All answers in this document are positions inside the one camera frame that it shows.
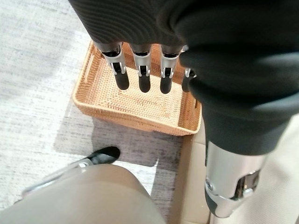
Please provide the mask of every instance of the black fingertip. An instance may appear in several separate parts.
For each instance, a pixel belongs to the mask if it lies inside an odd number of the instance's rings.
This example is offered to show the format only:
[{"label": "black fingertip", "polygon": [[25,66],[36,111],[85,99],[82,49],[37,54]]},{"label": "black fingertip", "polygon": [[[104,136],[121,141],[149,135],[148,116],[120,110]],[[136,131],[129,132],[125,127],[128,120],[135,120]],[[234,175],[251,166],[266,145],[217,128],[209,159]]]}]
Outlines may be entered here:
[{"label": "black fingertip", "polygon": [[139,76],[139,89],[142,92],[150,91],[150,76],[146,76],[146,75]]},{"label": "black fingertip", "polygon": [[171,90],[171,84],[172,84],[172,78],[169,77],[165,77],[165,78],[161,78],[161,82],[160,82],[160,90],[163,94],[167,94],[170,92]]},{"label": "black fingertip", "polygon": [[129,78],[127,72],[122,74],[121,72],[118,72],[117,75],[115,75],[115,80],[118,88],[121,90],[126,90],[129,88]]},{"label": "black fingertip", "polygon": [[187,78],[186,76],[184,76],[183,81],[182,81],[182,90],[184,92],[190,92],[189,86],[188,86],[189,85],[189,81],[190,81],[190,79]]}]

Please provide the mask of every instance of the wicker tray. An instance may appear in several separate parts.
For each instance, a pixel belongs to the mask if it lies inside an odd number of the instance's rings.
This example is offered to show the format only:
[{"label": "wicker tray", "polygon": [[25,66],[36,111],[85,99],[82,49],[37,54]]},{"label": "wicker tray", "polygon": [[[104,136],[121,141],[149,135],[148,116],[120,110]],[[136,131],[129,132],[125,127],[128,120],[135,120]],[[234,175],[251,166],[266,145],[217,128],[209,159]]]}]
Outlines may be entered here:
[{"label": "wicker tray", "polygon": [[198,131],[201,105],[181,88],[185,69],[177,65],[170,93],[160,92],[160,47],[152,47],[151,88],[143,93],[138,87],[138,74],[132,51],[123,44],[130,86],[118,89],[114,75],[102,54],[91,42],[85,57],[73,100],[86,115],[128,127],[188,135]]}]

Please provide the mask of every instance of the robotic hand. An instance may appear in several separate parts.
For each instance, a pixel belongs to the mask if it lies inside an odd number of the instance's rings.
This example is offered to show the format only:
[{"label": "robotic hand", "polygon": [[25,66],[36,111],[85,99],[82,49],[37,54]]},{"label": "robotic hand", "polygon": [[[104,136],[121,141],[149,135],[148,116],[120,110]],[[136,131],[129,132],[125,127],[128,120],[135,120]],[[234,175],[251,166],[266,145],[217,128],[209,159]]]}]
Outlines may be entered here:
[{"label": "robotic hand", "polygon": [[253,194],[267,154],[299,112],[298,1],[69,2],[120,89],[129,85],[122,42],[142,92],[150,89],[151,44],[161,44],[161,92],[170,92],[178,58],[187,68],[182,87],[202,103],[206,126],[206,202],[228,217]]}]

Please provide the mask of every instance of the gray carpet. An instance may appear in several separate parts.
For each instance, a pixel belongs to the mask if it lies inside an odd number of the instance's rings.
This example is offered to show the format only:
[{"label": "gray carpet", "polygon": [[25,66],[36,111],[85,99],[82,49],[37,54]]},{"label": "gray carpet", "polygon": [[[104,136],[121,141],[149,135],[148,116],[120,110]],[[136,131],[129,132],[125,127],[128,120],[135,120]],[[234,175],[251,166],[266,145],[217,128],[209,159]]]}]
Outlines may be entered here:
[{"label": "gray carpet", "polygon": [[71,101],[90,38],[68,1],[15,0],[0,8],[0,209],[23,188],[101,147],[129,169],[167,217],[181,137],[83,115]]}]

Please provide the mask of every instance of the woven basket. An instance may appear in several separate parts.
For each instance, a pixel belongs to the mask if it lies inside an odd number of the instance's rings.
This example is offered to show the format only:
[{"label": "woven basket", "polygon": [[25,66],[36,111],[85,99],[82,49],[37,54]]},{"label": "woven basket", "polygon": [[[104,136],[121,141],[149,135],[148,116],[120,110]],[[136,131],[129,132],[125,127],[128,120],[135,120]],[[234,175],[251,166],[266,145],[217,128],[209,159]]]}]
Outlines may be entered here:
[{"label": "woven basket", "polygon": [[160,47],[152,47],[150,91],[139,90],[132,51],[123,44],[130,86],[120,90],[104,57],[91,42],[85,57],[73,100],[86,115],[144,130],[172,135],[198,131],[201,105],[181,88],[185,69],[177,65],[170,93],[160,92]]}]

